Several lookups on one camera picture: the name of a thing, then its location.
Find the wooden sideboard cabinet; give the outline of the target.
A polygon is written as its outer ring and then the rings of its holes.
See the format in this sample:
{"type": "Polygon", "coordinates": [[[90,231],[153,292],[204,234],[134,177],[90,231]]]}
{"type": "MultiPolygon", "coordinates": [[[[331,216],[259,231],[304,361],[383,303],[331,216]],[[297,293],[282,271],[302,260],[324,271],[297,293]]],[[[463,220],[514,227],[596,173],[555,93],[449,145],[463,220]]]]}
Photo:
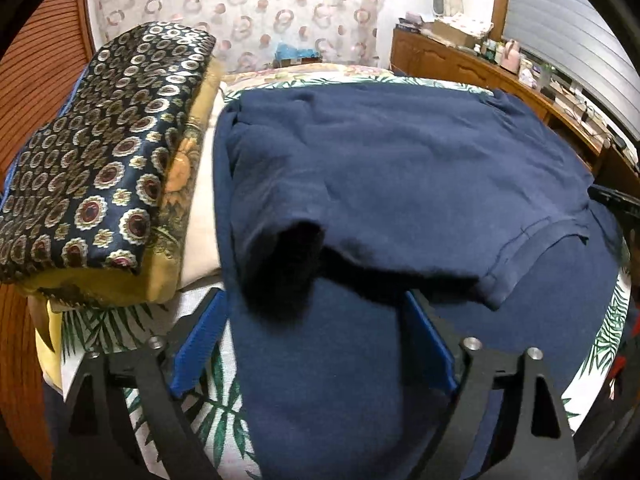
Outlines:
{"type": "Polygon", "coordinates": [[[592,170],[597,184],[634,197],[639,195],[639,176],[611,136],[599,136],[592,127],[581,125],[561,103],[525,87],[503,68],[401,28],[393,33],[390,68],[398,74],[472,84],[517,96],[544,124],[567,140],[592,170]]]}

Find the dark circle-patterned folded cloth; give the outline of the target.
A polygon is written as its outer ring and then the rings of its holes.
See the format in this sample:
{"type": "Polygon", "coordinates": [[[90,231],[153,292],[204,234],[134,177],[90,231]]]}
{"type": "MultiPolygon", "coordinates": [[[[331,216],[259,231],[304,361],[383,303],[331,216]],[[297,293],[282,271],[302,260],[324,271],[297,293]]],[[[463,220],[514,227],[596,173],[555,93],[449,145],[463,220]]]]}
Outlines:
{"type": "Polygon", "coordinates": [[[2,282],[53,269],[139,273],[215,42],[201,29],[149,22],[96,52],[58,116],[12,162],[2,282]]]}

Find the navy blue printed t-shirt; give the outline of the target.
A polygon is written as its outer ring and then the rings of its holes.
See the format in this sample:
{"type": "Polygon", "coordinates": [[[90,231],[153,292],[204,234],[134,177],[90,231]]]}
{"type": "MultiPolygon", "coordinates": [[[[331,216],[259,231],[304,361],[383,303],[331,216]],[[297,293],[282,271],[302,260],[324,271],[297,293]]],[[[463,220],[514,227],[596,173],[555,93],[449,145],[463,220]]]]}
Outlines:
{"type": "Polygon", "coordinates": [[[521,100],[376,82],[253,89],[218,117],[215,211],[266,479],[405,479],[450,402],[407,294],[462,336],[544,352],[558,391],[622,265],[575,151],[521,100]]]}

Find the cream folded cloth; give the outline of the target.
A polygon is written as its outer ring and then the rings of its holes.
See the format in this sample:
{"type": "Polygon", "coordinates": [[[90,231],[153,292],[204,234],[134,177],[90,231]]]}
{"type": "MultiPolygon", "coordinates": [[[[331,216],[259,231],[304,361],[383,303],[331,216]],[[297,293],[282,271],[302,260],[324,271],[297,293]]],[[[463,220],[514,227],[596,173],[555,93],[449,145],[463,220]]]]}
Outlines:
{"type": "Polygon", "coordinates": [[[186,227],[179,288],[183,289],[220,271],[214,196],[214,140],[216,123],[224,108],[218,91],[204,134],[200,166],[196,175],[189,223],[186,227]]]}

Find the pink kettle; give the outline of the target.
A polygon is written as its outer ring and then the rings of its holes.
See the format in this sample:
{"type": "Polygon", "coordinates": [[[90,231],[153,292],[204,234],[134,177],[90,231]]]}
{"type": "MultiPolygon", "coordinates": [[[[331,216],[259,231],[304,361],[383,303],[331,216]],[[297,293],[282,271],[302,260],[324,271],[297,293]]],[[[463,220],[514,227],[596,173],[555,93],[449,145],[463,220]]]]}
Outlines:
{"type": "Polygon", "coordinates": [[[520,44],[516,40],[509,40],[503,47],[500,66],[512,74],[517,74],[520,63],[520,44]]]}

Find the palm leaf bed sheet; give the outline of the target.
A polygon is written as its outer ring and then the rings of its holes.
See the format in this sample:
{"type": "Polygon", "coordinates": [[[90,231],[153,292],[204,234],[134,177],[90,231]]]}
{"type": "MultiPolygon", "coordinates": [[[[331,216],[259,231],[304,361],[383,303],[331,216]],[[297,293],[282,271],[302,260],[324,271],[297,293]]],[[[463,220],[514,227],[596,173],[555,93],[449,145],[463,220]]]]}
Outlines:
{"type": "MultiPolygon", "coordinates": [[[[624,274],[627,259],[627,244],[621,225],[620,229],[623,234],[622,265],[620,272],[618,272],[611,301],[615,298],[627,297],[626,289],[620,286],[620,279],[624,274]]],[[[260,473],[253,453],[252,439],[243,408],[243,397],[238,381],[231,333],[231,304],[226,286],[224,286],[224,274],[222,274],[221,285],[215,288],[223,290],[226,295],[229,317],[220,341],[205,362],[205,368],[198,383],[186,393],[180,405],[183,414],[190,422],[193,433],[200,441],[206,457],[217,471],[218,476],[215,479],[265,479],[260,473]]],[[[139,393],[134,388],[127,388],[124,391],[124,396],[142,457],[145,465],[152,472],[148,465],[150,456],[144,450],[146,444],[154,445],[153,456],[162,465],[163,463],[143,415],[139,393]]],[[[475,479],[474,474],[480,471],[500,411],[501,398],[500,391],[491,393],[480,432],[460,479],[475,479]]],[[[163,468],[164,476],[172,479],[168,476],[164,465],[163,468]]]]}

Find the grey window roller shutter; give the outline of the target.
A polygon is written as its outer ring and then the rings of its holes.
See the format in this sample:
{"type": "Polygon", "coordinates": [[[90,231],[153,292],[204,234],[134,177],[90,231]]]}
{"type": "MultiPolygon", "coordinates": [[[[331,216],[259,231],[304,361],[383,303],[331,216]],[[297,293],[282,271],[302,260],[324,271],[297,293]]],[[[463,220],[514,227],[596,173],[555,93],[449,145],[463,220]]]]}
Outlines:
{"type": "Polygon", "coordinates": [[[504,36],[572,76],[639,137],[639,75],[588,0],[509,0],[504,36]]]}

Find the blue item box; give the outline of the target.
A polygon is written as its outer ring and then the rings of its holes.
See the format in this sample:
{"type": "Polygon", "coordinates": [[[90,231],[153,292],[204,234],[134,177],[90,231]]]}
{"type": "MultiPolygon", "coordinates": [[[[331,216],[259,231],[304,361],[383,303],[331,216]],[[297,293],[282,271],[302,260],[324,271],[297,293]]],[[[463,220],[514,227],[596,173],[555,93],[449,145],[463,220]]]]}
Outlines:
{"type": "Polygon", "coordinates": [[[273,68],[291,67],[295,65],[320,63],[321,54],[314,49],[296,48],[290,44],[278,44],[274,51],[273,68]]]}

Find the cardboard box with floral cloth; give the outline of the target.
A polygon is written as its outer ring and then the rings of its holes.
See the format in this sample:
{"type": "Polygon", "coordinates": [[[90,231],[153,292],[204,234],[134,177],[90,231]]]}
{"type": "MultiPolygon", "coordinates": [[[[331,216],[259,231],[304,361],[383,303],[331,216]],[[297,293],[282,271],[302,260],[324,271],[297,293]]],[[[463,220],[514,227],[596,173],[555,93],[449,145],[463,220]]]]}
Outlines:
{"type": "Polygon", "coordinates": [[[468,14],[458,13],[436,18],[432,25],[432,32],[441,40],[456,47],[472,48],[476,44],[481,44],[493,28],[494,24],[491,21],[483,21],[468,14]]]}

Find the yellow ochre folded cloth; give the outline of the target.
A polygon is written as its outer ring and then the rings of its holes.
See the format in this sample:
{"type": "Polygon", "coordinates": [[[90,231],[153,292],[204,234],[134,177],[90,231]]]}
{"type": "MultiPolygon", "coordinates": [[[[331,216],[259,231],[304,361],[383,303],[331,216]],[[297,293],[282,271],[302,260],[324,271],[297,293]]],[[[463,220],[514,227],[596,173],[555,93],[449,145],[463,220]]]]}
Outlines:
{"type": "Polygon", "coordinates": [[[204,136],[223,73],[222,65],[212,58],[179,143],[169,155],[160,206],[152,217],[138,266],[126,268],[122,265],[124,256],[118,255],[100,268],[45,270],[18,281],[16,287],[21,294],[48,297],[72,308],[85,304],[101,308],[142,302],[163,304],[175,295],[204,136]]]}

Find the circle-patterned lace curtain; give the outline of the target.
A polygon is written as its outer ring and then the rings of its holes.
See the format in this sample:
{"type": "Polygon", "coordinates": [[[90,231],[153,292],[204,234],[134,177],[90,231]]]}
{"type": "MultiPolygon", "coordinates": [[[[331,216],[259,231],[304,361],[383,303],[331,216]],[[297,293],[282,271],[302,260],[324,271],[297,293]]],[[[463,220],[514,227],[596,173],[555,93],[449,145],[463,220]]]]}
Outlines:
{"type": "Polygon", "coordinates": [[[378,14],[385,0],[88,0],[94,40],[104,44],[150,21],[215,37],[230,72],[261,70],[278,47],[311,50],[323,61],[378,62],[378,14]]]}

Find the floral quilt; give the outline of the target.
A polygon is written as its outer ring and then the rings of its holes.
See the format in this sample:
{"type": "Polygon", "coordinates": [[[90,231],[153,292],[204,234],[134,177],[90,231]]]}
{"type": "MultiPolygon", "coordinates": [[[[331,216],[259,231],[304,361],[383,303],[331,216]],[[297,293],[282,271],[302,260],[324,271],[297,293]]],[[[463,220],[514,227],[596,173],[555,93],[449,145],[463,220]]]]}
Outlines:
{"type": "Polygon", "coordinates": [[[221,79],[221,88],[231,91],[262,88],[270,84],[276,86],[278,84],[306,84],[306,82],[313,80],[320,82],[352,81],[378,76],[393,76],[393,73],[384,70],[384,68],[363,65],[310,63],[224,75],[221,79]]]}

